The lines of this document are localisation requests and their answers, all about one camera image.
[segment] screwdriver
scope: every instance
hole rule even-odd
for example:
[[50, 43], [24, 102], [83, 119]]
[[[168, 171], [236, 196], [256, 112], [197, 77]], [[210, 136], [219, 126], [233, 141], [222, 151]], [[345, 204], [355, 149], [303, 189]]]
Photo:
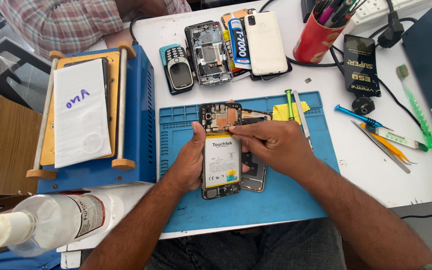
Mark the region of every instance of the screwdriver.
[[286, 97], [287, 97], [287, 107], [289, 110], [289, 119], [288, 120], [294, 120], [294, 115], [293, 115], [293, 104], [291, 102], [291, 89], [286, 89], [284, 90], [284, 92], [286, 93]]
[[361, 115], [355, 114], [355, 113], [353, 113], [352, 111], [350, 111], [349, 109], [347, 109], [347, 108], [343, 108], [343, 107], [339, 106], [339, 104], [336, 105], [336, 107], [334, 108], [334, 110], [335, 110], [335, 111], [342, 112], [342, 113], [345, 113], [345, 114], [349, 114], [349, 115], [351, 115], [351, 116], [354, 116], [354, 117], [356, 117], [357, 119], [359, 119], [359, 120], [363, 121], [364, 123], [368, 124], [369, 126], [382, 127], [382, 128], [385, 128], [385, 129], [389, 129], [389, 130], [391, 130], [391, 131], [394, 131], [394, 130], [392, 130], [392, 129], [390, 129], [390, 128], [387, 128], [386, 126], [383, 126], [380, 122], [378, 122], [378, 121], [376, 121], [376, 120], [374, 120], [374, 119], [371, 119], [371, 118], [368, 118], [368, 117], [364, 117], [364, 116], [361, 116]]

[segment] metal tweezers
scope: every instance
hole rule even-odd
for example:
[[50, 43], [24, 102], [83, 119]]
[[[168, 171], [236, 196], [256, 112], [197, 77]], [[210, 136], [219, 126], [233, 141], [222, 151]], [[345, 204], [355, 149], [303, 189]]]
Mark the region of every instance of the metal tweezers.
[[351, 122], [353, 122], [353, 124], [355, 126], [357, 126], [362, 132], [364, 132], [364, 134], [366, 134], [366, 136], [368, 136], [368, 138], [371, 139], [371, 141], [373, 141], [373, 143], [375, 143], [377, 146], [379, 146], [379, 148], [381, 148], [381, 150], [383, 150], [386, 153], [386, 155], [388, 155], [401, 169], [403, 169], [403, 171], [406, 174], [411, 173], [411, 170], [408, 169], [396, 156], [391, 154], [391, 152], [389, 152], [389, 150], [386, 148], [386, 146], [384, 146], [375, 137], [371, 136], [371, 134], [368, 131], [366, 131], [362, 126], [358, 125], [355, 121], [351, 120]]

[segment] toothbrush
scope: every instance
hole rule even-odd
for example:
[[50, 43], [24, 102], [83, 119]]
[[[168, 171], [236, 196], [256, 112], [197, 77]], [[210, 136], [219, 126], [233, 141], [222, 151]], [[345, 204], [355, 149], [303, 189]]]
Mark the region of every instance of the toothbrush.
[[411, 102], [411, 105], [413, 106], [413, 109], [417, 114], [417, 120], [419, 122], [419, 125], [421, 126], [421, 129], [423, 130], [424, 138], [426, 139], [426, 143], [428, 144], [427, 146], [429, 149], [432, 149], [432, 135], [431, 130], [429, 130], [429, 125], [426, 122], [426, 119], [424, 119], [424, 114], [421, 111], [418, 102], [414, 99], [413, 93], [411, 93], [410, 89], [404, 82], [404, 79], [410, 75], [408, 67], [405, 64], [400, 65], [396, 68], [396, 73], [401, 80], [401, 84], [403, 85], [403, 89], [406, 93], [408, 100]]

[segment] wooden cabinet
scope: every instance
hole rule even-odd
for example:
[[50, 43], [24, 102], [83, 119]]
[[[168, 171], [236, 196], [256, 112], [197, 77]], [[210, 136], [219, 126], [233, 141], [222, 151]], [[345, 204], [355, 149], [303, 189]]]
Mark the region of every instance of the wooden cabinet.
[[0, 195], [36, 193], [33, 168], [41, 114], [0, 96]]

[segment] red pen holder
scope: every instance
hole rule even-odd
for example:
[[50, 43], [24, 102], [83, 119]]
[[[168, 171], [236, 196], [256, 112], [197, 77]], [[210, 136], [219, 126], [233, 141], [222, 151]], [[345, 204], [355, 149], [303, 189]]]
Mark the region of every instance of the red pen holder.
[[338, 28], [324, 27], [316, 21], [313, 12], [311, 12], [294, 47], [294, 59], [303, 63], [318, 64], [348, 23]]

